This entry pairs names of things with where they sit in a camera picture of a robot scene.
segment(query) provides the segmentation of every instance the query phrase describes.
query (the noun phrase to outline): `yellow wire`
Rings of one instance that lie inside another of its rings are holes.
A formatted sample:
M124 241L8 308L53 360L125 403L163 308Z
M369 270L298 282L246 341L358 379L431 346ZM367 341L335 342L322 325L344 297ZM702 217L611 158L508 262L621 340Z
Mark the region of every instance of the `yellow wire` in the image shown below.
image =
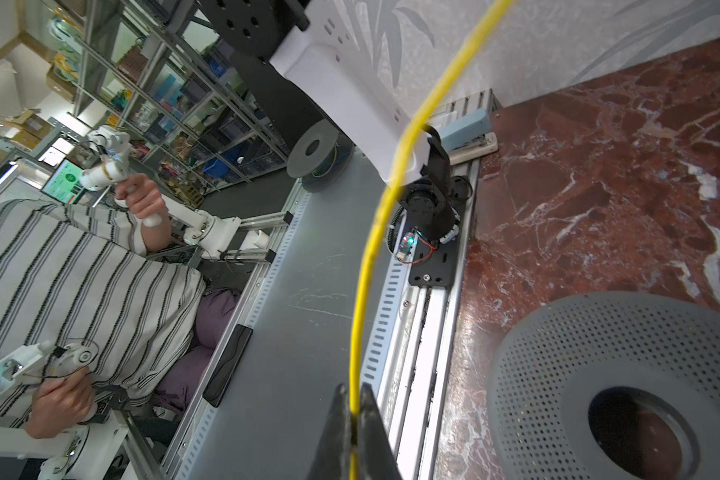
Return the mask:
M363 251L360 264L360 278L358 289L355 294L355 313L352 322L352 340L349 353L349 409L354 416L360 411L360 349L362 348L362 331L365 321L365 308L368 303L368 286L371 283L373 264L376 260L376 252L382 242L382 237L387 229L387 222L395 202L400 196L400 184L402 183L408 159L416 138L422 132L424 123L432 116L432 111L440 104L443 96L451 89L451 85L467 66L472 57L480 51L483 41L491 33L501 18L509 9L513 0L496 0L490 6L480 23L475 26L472 33L461 45L461 49L451 60L451 64L443 72L434 89L429 93L427 99L416 111L411 123L406 127L403 136L394 154L392 166L392 181L384 190L384 195L378 204L376 214L373 218L373 226L368 234L368 240ZM350 467L350 478L356 478L356 462Z

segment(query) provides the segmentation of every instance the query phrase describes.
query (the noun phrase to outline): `green screen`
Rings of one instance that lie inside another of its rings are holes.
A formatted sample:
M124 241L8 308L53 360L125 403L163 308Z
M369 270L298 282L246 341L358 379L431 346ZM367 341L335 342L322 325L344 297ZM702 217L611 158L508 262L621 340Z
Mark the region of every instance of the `green screen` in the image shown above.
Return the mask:
M42 191L59 202L72 204L84 192L84 188L78 183L82 171L82 168L68 160L64 160L50 180L43 186Z

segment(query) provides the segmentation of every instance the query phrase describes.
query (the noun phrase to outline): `white striped shirt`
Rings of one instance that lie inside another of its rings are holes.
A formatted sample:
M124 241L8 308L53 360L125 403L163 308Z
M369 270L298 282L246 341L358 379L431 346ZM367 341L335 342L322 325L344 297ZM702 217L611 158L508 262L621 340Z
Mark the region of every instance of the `white striped shirt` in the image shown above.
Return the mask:
M197 270L146 260L131 214L36 200L0 205L0 359L20 345L93 340L94 386L144 404L187 350L205 284ZM29 418L34 386L0 397L0 426Z

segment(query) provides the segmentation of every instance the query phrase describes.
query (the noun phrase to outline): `wallpaper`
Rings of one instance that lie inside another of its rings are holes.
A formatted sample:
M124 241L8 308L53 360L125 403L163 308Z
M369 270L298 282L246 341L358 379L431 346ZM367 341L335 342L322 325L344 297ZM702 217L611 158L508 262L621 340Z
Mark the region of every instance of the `wallpaper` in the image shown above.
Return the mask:
M334 0L409 114L489 0ZM720 37L720 0L517 0L447 100L492 88L504 105Z

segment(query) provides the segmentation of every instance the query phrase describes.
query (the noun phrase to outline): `sleeve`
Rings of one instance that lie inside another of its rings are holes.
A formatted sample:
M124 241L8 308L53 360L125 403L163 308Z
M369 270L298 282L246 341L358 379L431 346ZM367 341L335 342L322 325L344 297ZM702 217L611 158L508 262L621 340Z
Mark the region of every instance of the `sleeve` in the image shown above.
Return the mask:
M58 220L68 221L80 230L114 242L136 255L146 255L146 245L141 236L141 220L131 212L105 207L55 205L44 213Z

